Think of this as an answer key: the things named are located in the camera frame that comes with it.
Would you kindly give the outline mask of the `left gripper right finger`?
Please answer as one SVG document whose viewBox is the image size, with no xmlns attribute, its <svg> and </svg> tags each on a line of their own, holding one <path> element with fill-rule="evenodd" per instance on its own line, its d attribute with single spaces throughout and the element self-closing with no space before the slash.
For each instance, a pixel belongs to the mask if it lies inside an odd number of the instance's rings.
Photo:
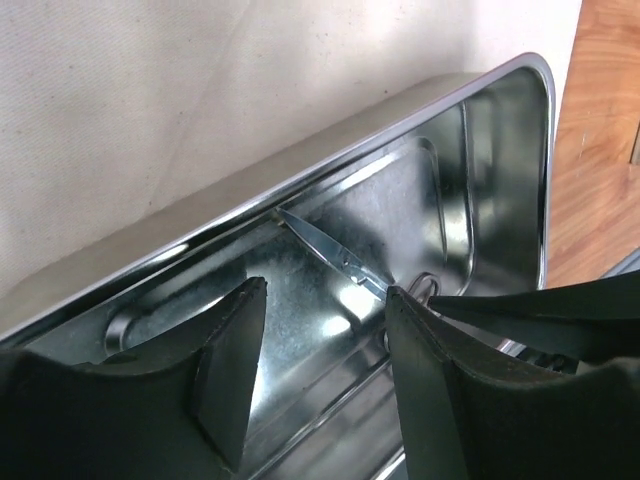
<svg viewBox="0 0 640 480">
<path fill-rule="evenodd" d="M 398 287 L 385 320 L 410 478 L 638 477 L 637 360 L 548 371 L 483 344 Z"/>
</svg>

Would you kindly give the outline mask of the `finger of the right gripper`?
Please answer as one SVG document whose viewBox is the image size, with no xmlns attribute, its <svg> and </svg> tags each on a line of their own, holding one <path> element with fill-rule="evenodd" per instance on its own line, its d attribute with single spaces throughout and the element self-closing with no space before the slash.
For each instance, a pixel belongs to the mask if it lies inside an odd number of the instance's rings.
<svg viewBox="0 0 640 480">
<path fill-rule="evenodd" d="M 431 310 L 576 360 L 639 356 L 639 273 L 493 297 L 434 296 Z"/>
</svg>

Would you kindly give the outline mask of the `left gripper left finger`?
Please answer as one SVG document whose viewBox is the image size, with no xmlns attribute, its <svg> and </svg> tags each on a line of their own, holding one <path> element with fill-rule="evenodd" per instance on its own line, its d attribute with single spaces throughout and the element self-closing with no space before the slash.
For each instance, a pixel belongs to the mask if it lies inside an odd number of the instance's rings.
<svg viewBox="0 0 640 480">
<path fill-rule="evenodd" d="M 229 479 L 240 468 L 267 284 L 99 363 L 1 354 L 5 479 Z"/>
</svg>

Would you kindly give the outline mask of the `steel surgical scissors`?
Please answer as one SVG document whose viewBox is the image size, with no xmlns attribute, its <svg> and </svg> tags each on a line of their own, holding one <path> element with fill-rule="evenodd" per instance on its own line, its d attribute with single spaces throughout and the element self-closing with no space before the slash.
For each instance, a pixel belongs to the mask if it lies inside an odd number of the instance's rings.
<svg viewBox="0 0 640 480">
<path fill-rule="evenodd" d="M 340 242 L 290 211 L 277 207 L 275 213 L 280 221 L 321 262 L 355 285 L 366 289 L 379 301 L 386 301 L 387 291 L 394 285 L 393 280 L 376 273 Z"/>
</svg>

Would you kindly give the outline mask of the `stainless steel tray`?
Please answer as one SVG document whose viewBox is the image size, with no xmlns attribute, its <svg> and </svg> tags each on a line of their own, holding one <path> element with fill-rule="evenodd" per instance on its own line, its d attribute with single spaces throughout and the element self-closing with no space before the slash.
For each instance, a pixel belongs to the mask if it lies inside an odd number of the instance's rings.
<svg viewBox="0 0 640 480">
<path fill-rule="evenodd" d="M 383 304 L 277 211 L 419 297 L 539 288 L 554 107 L 535 54 L 428 79 L 21 281 L 1 298 L 1 346 L 100 362 L 260 276 L 265 329 L 239 477 L 402 479 Z"/>
</svg>

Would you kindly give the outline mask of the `beige cloth wrap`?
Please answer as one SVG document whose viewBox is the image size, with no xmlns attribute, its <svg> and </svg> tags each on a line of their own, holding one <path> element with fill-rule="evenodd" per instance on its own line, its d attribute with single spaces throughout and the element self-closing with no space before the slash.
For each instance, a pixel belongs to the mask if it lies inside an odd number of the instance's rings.
<svg viewBox="0 0 640 480">
<path fill-rule="evenodd" d="M 1 288 L 429 77 L 541 54 L 577 1 L 5 1 Z"/>
</svg>

